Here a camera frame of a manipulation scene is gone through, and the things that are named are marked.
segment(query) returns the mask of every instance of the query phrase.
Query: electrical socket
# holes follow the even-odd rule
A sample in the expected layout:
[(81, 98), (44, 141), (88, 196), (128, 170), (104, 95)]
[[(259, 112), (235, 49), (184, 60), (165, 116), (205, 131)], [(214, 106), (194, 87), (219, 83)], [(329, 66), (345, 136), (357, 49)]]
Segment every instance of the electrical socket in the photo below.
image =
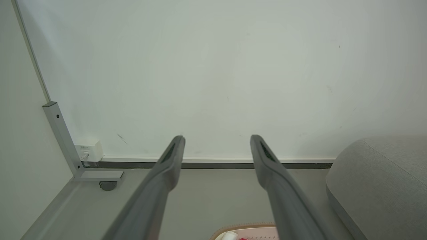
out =
[(89, 154), (88, 158), (84, 160), (86, 162), (99, 162), (104, 156), (101, 142), (99, 140), (93, 144), (75, 145), (75, 147), (77, 152), (79, 153), (80, 159), (86, 153)]

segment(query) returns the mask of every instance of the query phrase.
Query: gray metal frame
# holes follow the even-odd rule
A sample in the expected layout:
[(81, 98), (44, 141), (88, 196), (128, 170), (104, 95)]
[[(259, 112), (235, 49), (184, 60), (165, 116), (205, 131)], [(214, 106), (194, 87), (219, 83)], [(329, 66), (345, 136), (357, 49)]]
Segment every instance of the gray metal frame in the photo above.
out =
[(43, 110), (75, 181), (119, 181), (121, 179), (123, 171), (85, 169), (71, 139), (58, 103), (50, 102), (45, 104), (43, 105)]
[(47, 104), (43, 105), (44, 112), (46, 113), (47, 119), (50, 126), (55, 134), (56, 140), (64, 154), (65, 160), (70, 167), (70, 170), (74, 176), (74, 181), (119, 181), (123, 175), (123, 171), (113, 170), (99, 170), (99, 169), (84, 169), (82, 162), (80, 161), (79, 154), (75, 149), (73, 140), (71, 139), (70, 133), (68, 132), (67, 125), (62, 118), (61, 110), (59, 109), (57, 102), (50, 100), (49, 93), (47, 92), (46, 84), (44, 83), (43, 76), (40, 71), (40, 67), (37, 63), (37, 59), (34, 55), (34, 50), (31, 45), (31, 41), (28, 37), (25, 23), (22, 18), (22, 14), (19, 8), (19, 1), (12, 0), (12, 5), (15, 10), (16, 18), (21, 28), (22, 36), (27, 46), (29, 56), (31, 58), (35, 73), (40, 82), (40, 86), (43, 90), (43, 94), (46, 98)]

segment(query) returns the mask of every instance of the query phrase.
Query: caster wheel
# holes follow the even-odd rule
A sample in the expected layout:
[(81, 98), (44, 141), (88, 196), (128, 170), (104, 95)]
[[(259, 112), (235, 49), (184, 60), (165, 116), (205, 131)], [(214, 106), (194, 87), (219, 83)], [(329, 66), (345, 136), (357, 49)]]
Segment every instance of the caster wheel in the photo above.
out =
[(99, 182), (99, 187), (102, 188), (102, 190), (104, 191), (111, 191), (115, 189), (116, 186), (117, 186), (116, 181), (100, 181)]

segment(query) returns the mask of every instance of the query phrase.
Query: mark on wall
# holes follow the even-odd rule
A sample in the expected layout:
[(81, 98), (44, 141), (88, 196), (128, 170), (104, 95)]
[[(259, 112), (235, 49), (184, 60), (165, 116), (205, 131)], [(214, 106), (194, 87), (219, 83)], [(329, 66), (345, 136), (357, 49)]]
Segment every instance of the mark on wall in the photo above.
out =
[(326, 88), (328, 89), (329, 93), (330, 93), (331, 95), (333, 95), (332, 88), (331, 88), (329, 85), (326, 85)]
[(128, 144), (128, 143), (125, 141), (125, 139), (124, 139), (120, 134), (118, 134), (118, 133), (117, 133), (117, 136), (119, 136), (119, 138), (120, 138), (124, 143)]

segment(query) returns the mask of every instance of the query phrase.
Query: gray sofa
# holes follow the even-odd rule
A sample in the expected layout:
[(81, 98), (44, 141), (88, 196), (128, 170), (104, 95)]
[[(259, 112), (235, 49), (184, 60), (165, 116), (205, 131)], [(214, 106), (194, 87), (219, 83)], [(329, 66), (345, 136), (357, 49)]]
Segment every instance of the gray sofa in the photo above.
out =
[(356, 141), (337, 157), (326, 185), (356, 240), (427, 239), (427, 136)]

